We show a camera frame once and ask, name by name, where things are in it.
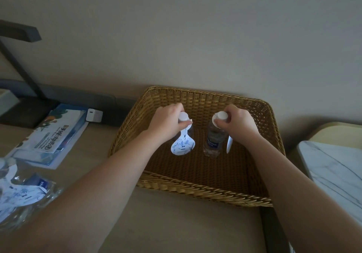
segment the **person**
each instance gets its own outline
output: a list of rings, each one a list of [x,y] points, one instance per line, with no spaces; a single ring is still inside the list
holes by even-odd
[[[191,122],[178,123],[183,105],[159,107],[147,130],[79,179],[20,229],[10,252],[97,252],[121,215],[155,150]],[[296,252],[358,252],[362,229],[335,201],[258,132],[246,110],[230,104],[218,127],[253,156],[278,219]]]

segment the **lamp base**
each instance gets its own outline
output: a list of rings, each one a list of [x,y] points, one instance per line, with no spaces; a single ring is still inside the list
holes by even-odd
[[[34,129],[60,103],[56,100],[42,100],[26,97],[0,116],[0,124]]]

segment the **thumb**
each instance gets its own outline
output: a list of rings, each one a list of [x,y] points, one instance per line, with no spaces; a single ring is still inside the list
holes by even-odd
[[[221,128],[221,129],[223,129],[223,130],[226,130],[226,129],[227,129],[228,124],[225,123],[223,120],[215,119],[214,122],[216,123],[216,125],[217,125],[219,128]]]
[[[192,121],[187,120],[185,122],[180,122],[179,123],[179,131],[181,131],[182,129],[185,129],[186,127],[188,127],[190,124],[192,124]]]

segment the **wall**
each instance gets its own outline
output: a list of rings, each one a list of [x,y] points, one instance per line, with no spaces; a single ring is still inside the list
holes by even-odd
[[[268,101],[287,145],[362,123],[362,0],[0,0],[4,39],[43,84],[136,98],[149,85]],[[19,79],[0,59],[0,78]]]

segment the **wicker basket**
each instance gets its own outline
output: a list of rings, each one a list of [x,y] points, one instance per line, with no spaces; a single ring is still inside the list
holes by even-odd
[[[260,134],[285,154],[272,108],[263,100],[172,87],[149,87],[124,120],[109,155],[147,129],[159,106],[176,102],[183,104],[193,120],[196,146],[190,153],[176,156],[171,153],[170,144],[164,143],[151,157],[137,185],[237,206],[272,206],[254,161],[242,145],[234,141],[226,154],[225,143],[216,159],[203,153],[212,115],[232,103],[247,109]]]

